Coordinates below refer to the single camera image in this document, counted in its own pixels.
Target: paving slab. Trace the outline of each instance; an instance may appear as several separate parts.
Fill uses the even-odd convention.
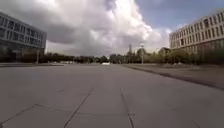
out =
[[[128,116],[75,115],[67,128],[131,128]]]
[[[92,115],[127,115],[118,87],[98,86],[77,113]]]
[[[69,112],[33,107],[3,124],[4,128],[63,128]]]

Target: tree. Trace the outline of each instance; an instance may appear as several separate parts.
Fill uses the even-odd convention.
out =
[[[103,62],[109,62],[109,60],[107,59],[106,56],[102,56],[100,57],[100,62],[103,63]]]

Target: lamp post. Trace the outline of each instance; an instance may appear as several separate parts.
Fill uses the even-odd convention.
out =
[[[144,44],[141,44],[141,48],[142,48],[142,64],[144,64]]]
[[[37,60],[36,60],[36,63],[39,64],[39,54],[40,54],[40,51],[37,50]]]

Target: distant building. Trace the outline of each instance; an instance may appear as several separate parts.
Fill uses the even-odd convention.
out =
[[[0,12],[0,51],[17,57],[44,54],[47,34],[33,26]]]
[[[159,50],[159,54],[162,54],[162,55],[166,55],[167,53],[170,52],[170,49],[169,48],[166,48],[166,47],[162,47],[160,50]]]
[[[224,9],[205,16],[170,34],[170,48],[203,53],[224,47]]]

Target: pole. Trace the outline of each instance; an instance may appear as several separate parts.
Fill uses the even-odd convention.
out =
[[[144,64],[144,46],[143,44],[141,45],[142,46],[142,64]]]
[[[37,61],[36,61],[37,64],[39,64],[39,50],[37,50]]]

